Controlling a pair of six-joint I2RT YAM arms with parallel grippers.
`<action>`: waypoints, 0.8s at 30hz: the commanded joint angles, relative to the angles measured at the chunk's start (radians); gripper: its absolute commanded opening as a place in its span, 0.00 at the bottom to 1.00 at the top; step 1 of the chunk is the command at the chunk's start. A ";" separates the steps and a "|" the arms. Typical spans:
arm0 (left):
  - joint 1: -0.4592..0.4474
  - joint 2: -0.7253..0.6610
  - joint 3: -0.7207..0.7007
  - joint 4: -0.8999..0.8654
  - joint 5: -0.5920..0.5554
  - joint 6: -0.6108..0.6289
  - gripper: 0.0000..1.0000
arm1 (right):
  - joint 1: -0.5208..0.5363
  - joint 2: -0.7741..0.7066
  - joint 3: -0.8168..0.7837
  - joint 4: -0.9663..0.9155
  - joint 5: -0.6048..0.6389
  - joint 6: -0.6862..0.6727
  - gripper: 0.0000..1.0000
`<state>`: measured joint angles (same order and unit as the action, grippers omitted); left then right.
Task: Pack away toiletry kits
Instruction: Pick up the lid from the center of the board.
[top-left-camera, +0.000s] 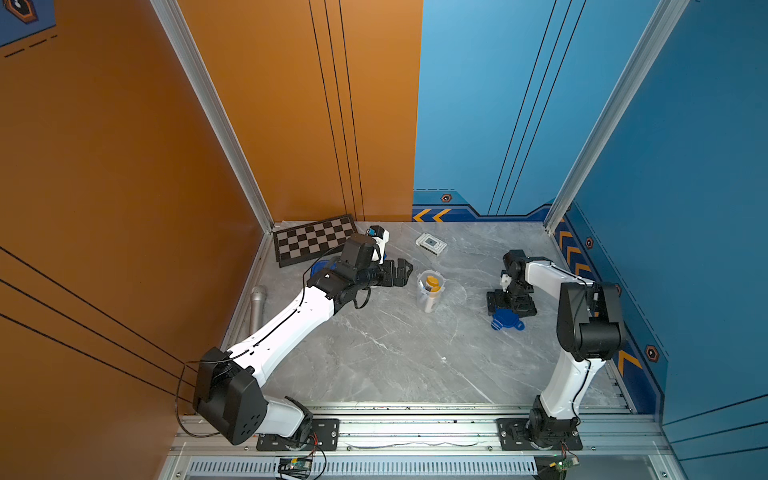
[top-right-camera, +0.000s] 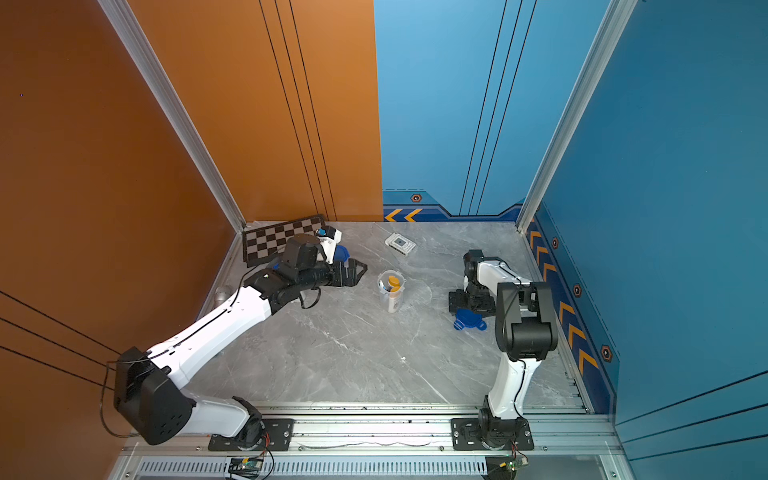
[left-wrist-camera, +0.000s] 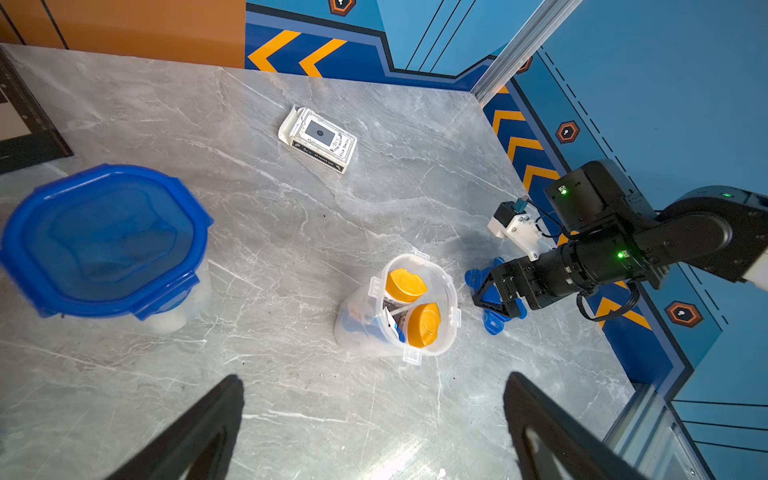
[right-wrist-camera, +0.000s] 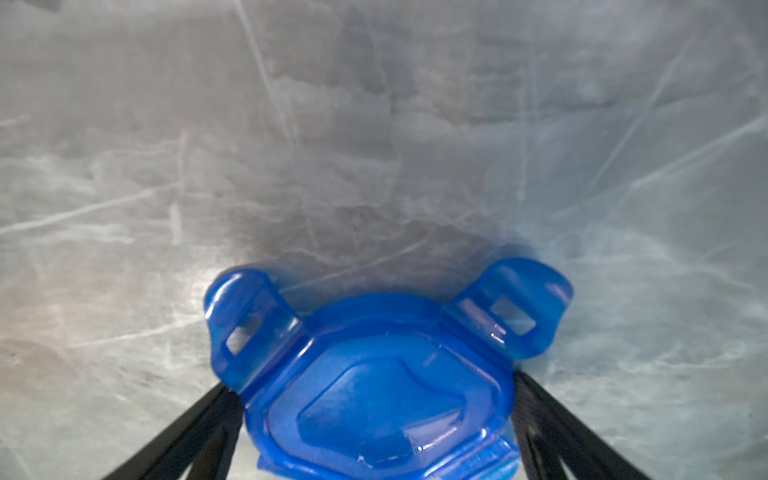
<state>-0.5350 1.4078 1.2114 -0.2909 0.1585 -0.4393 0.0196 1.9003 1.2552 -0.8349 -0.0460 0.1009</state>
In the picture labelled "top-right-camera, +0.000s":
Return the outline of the blue lid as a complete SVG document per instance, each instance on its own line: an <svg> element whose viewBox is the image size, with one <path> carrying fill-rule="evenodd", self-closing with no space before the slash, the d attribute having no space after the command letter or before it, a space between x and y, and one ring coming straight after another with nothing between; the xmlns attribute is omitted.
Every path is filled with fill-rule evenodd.
<svg viewBox="0 0 768 480"><path fill-rule="evenodd" d="M457 331L466 329L485 331L487 329L487 323L481 314L472 312L469 309L458 309L455 312L453 327Z"/></svg>

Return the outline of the clear cup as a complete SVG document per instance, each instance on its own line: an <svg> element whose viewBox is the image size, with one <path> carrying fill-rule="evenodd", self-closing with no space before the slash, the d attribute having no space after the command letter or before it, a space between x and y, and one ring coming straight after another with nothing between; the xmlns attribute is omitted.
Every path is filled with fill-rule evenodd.
<svg viewBox="0 0 768 480"><path fill-rule="evenodd" d="M405 277L398 271L386 270L379 275L377 285L380 304L387 313L396 313L400 310L405 284Z"/></svg>
<svg viewBox="0 0 768 480"><path fill-rule="evenodd" d="M343 245L338 244L334 251L334 262L346 263L350 258L349 251Z"/></svg>

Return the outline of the white lotion bottle horizontal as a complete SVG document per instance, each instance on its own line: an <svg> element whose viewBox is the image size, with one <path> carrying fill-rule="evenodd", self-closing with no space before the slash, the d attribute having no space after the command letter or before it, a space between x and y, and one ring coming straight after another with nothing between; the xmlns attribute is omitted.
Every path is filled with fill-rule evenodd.
<svg viewBox="0 0 768 480"><path fill-rule="evenodd" d="M396 275L390 275L387 277L387 290L390 293L398 292L402 287L402 281Z"/></svg>

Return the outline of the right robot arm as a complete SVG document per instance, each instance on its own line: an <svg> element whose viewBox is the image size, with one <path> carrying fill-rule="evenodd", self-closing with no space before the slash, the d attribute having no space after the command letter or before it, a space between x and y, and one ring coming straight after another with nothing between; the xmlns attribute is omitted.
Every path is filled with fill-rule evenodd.
<svg viewBox="0 0 768 480"><path fill-rule="evenodd" d="M451 421L453 448L531 451L534 441L523 415L524 398L536 369L559 341L551 288L520 276L503 259L479 249L468 251L463 261L464 287L449 293L454 328L468 327L470 318L483 323L492 317L500 364L478 417Z"/></svg>

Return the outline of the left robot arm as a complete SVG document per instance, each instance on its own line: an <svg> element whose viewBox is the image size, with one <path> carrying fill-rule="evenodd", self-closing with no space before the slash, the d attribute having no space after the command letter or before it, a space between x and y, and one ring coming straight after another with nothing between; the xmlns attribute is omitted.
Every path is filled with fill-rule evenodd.
<svg viewBox="0 0 768 480"><path fill-rule="evenodd" d="M195 323L146 351L133 347L116 361L113 405L149 445L182 436L212 436L233 448L265 444L261 412L242 397L198 395L187 386L199 370L254 326L307 292L354 287L368 270L343 255L331 227L288 239L282 253L248 270L238 289Z"/></svg>

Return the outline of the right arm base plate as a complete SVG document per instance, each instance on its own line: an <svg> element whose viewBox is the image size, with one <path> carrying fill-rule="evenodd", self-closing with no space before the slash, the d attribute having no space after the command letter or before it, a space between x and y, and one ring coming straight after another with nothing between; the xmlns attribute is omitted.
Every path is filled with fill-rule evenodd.
<svg viewBox="0 0 768 480"><path fill-rule="evenodd" d="M451 439L456 451L533 451L535 448L529 422L519 417L512 420L480 420L453 418Z"/></svg>

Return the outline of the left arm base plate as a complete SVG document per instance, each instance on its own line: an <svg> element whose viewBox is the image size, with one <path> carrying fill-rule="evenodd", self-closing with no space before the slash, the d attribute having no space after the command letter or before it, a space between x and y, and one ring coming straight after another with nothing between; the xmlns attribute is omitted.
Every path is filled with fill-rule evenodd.
<svg viewBox="0 0 768 480"><path fill-rule="evenodd" d="M234 437L212 435L208 450L214 452L284 452L290 447L295 421L291 418L251 420Z"/></svg>

